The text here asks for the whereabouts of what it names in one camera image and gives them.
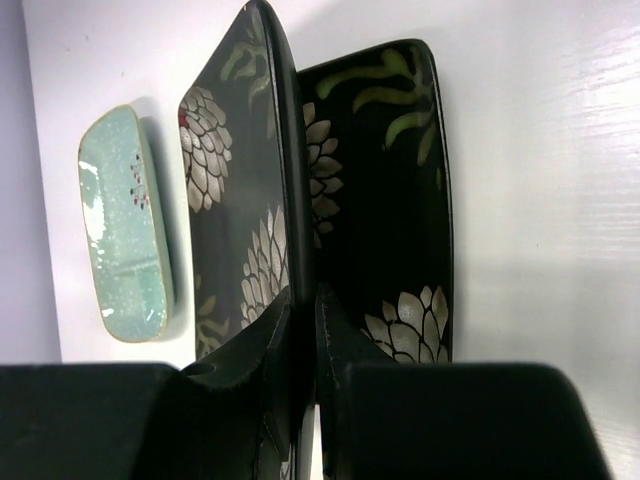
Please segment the light green plate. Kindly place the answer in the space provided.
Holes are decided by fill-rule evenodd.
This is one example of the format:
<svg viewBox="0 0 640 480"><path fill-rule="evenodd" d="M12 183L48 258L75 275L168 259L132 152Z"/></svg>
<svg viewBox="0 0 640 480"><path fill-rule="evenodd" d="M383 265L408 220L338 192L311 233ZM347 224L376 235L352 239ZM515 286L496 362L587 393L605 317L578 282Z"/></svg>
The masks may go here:
<svg viewBox="0 0 640 480"><path fill-rule="evenodd" d="M167 327L175 296L155 164L131 106L89 127L77 168L103 326L121 342L151 341Z"/></svg>

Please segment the black floral square plate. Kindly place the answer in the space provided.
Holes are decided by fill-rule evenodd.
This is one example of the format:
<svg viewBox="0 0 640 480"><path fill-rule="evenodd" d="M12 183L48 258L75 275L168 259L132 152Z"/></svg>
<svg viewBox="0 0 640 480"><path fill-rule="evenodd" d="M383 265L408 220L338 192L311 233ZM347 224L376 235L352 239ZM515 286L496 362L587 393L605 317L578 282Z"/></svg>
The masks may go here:
<svg viewBox="0 0 640 480"><path fill-rule="evenodd" d="M298 77L320 279L399 362L453 350L450 169L434 56L402 39Z"/></svg>

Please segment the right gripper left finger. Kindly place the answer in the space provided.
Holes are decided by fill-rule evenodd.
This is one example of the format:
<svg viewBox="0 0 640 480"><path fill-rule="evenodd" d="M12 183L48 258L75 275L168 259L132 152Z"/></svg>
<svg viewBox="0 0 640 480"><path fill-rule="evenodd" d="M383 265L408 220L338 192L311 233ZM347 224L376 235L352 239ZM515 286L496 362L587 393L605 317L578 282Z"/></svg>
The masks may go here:
<svg viewBox="0 0 640 480"><path fill-rule="evenodd" d="M206 479L279 479L289 460L290 294L182 372L209 394L204 407Z"/></svg>

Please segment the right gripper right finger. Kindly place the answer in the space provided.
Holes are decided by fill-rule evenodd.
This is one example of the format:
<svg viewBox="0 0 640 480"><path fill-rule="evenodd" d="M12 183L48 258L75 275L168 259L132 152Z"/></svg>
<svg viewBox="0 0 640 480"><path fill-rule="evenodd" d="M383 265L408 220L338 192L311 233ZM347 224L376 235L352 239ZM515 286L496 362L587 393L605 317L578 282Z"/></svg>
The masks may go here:
<svg viewBox="0 0 640 480"><path fill-rule="evenodd" d="M330 285L315 302L317 385L327 479L383 479L390 473L391 423L384 411L392 360L354 326Z"/></svg>

